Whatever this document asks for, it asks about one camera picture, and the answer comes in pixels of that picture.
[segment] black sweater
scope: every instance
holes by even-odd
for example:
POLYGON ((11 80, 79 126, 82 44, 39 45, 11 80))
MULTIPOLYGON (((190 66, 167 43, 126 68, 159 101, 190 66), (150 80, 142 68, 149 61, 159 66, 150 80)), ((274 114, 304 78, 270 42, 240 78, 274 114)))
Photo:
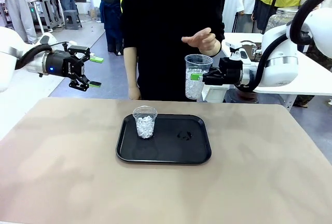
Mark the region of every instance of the black sweater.
POLYGON ((183 36, 210 27, 224 39, 224 0, 122 0, 124 47, 136 47, 137 83, 146 100, 184 101, 185 56, 199 53, 183 36))

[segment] ice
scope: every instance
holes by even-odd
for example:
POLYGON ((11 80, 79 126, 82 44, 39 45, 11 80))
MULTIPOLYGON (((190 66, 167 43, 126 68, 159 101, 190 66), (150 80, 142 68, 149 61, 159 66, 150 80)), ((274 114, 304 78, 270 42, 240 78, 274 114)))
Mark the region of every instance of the ice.
POLYGON ((191 80, 191 74, 205 74, 208 71, 201 70, 200 68, 187 68, 186 69, 186 97, 192 100, 197 100, 201 96, 204 83, 198 80, 191 80))
POLYGON ((137 133, 141 138, 152 137, 155 128, 154 119, 151 116, 139 117, 136 120, 137 133))

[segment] tray rim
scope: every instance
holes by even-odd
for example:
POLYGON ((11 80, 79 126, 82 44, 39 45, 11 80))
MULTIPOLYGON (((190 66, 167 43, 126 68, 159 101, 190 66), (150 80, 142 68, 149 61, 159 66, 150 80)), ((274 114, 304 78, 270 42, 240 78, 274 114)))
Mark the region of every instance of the tray rim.
POLYGON ((202 118, 200 118, 196 115, 191 115, 191 114, 158 114, 157 118, 161 117, 161 116, 186 116, 186 117, 190 117, 190 119, 196 120, 197 122, 201 122, 200 124, 204 127, 204 133, 203 134, 206 136, 206 139, 207 139, 207 143, 205 143, 205 148, 207 150, 207 156, 202 162, 185 163, 185 162, 159 161, 159 160, 133 160, 133 159, 126 159, 126 158, 122 157, 121 154, 120 154, 122 139, 120 141, 120 138, 123 136, 123 133, 125 131, 123 126, 126 124, 126 122, 128 122, 129 118, 133 118, 132 114, 129 114, 129 115, 125 116, 123 121, 122 121, 121 129, 120 129, 120 133, 119 133, 119 137, 118 137, 118 142, 117 142, 116 147, 115 147, 115 152, 116 152, 117 157, 120 160, 122 160, 126 163, 131 163, 131 164, 140 163, 140 164, 164 164, 164 165, 166 165, 166 164, 171 164, 171 165, 177 165, 177 164, 178 165, 200 165, 200 164, 204 164, 204 163, 209 161, 209 159, 211 158, 211 155, 212 155, 212 151, 211 151, 210 140, 209 140, 209 137, 208 137, 208 132, 206 130, 205 122, 203 121, 202 118))

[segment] cup of ice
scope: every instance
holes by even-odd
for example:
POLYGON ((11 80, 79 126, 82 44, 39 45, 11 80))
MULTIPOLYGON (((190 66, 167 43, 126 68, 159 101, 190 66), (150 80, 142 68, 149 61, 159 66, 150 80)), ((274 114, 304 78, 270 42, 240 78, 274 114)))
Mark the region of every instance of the cup of ice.
POLYGON ((213 59, 203 54, 190 54, 186 60, 186 97, 197 100, 202 94, 204 83, 201 80, 192 80, 191 75, 203 75, 209 72, 213 59))
POLYGON ((133 116, 139 137, 150 138, 153 136, 157 115, 157 110, 150 106, 140 106, 134 110, 133 116))

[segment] black tray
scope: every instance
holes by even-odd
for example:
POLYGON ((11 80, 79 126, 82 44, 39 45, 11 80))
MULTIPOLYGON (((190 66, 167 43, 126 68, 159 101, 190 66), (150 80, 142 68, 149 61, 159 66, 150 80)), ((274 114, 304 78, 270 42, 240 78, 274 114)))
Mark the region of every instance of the black tray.
POLYGON ((211 157, 203 120, 193 115, 159 114, 153 137, 138 136, 132 115, 124 118, 116 147, 127 162, 201 164, 211 157))

